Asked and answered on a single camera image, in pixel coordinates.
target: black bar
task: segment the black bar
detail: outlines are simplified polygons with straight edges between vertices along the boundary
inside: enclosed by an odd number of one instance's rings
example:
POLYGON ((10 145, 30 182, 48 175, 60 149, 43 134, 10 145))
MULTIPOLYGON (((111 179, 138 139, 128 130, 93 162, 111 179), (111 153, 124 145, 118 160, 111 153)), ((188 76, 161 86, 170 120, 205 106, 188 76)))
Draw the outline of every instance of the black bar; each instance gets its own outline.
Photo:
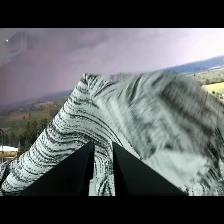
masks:
POLYGON ((94 143, 89 142, 23 190, 19 196, 88 196, 93 169, 94 143))
POLYGON ((186 196, 116 143, 113 143, 113 159, 116 196, 186 196))

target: purple sky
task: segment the purple sky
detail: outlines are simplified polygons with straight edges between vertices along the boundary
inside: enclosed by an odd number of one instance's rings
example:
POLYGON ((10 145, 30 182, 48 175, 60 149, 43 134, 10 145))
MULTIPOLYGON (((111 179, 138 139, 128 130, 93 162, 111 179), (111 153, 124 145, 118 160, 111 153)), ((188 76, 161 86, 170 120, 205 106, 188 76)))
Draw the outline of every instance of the purple sky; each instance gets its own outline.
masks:
POLYGON ((73 89, 83 73, 152 71, 224 54, 224 29, 54 28, 32 34, 39 43, 0 67, 0 104, 73 89))

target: striped cloth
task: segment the striped cloth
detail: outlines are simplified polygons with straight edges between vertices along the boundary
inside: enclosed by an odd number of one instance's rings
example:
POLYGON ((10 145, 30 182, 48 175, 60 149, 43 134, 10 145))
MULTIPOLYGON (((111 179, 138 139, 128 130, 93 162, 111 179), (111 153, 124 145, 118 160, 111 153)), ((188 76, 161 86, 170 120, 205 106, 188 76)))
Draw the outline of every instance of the striped cloth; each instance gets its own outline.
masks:
POLYGON ((115 195, 112 142, 188 195, 223 195, 223 111, 189 77, 84 74, 30 150, 0 168, 1 191, 17 195, 92 140, 98 196, 115 195))

